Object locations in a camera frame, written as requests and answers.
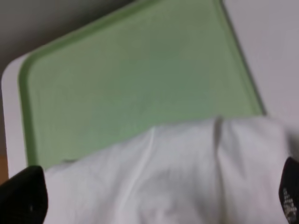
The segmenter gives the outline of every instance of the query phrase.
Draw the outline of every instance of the wooden surface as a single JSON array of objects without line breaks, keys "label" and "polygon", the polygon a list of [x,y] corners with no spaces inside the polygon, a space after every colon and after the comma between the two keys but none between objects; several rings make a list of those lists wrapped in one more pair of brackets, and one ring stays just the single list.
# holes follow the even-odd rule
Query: wooden surface
[{"label": "wooden surface", "polygon": [[0,155],[0,184],[8,179],[7,157]]}]

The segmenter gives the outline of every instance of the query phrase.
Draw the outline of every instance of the green container lid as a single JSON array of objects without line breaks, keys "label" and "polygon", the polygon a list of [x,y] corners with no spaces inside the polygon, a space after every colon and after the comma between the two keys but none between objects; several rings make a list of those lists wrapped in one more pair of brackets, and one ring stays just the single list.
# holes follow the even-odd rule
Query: green container lid
[{"label": "green container lid", "polygon": [[32,53],[19,84],[44,168],[153,125],[262,113],[218,0],[129,5]]}]

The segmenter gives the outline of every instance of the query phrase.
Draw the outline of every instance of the gray wall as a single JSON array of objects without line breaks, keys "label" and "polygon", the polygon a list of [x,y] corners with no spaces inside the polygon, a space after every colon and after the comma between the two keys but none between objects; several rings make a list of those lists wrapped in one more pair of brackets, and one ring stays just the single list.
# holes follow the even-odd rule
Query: gray wall
[{"label": "gray wall", "polygon": [[[0,74],[17,57],[132,0],[0,0]],[[6,153],[2,96],[0,154]]]}]

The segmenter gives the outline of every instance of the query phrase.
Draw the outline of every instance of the white cloth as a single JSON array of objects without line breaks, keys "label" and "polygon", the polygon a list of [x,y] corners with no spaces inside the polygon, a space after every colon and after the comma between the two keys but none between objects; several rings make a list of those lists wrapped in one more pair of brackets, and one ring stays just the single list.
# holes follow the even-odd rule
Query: white cloth
[{"label": "white cloth", "polygon": [[267,118],[159,126],[45,173],[45,224],[286,224],[288,145]]}]

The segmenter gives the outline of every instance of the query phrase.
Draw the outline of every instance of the white fabric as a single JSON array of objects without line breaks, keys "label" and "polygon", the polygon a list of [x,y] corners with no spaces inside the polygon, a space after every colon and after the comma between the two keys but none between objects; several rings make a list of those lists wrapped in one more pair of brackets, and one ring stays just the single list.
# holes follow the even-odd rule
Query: white fabric
[{"label": "white fabric", "polygon": [[46,171],[45,224],[286,224],[288,145],[266,118],[159,126]]}]

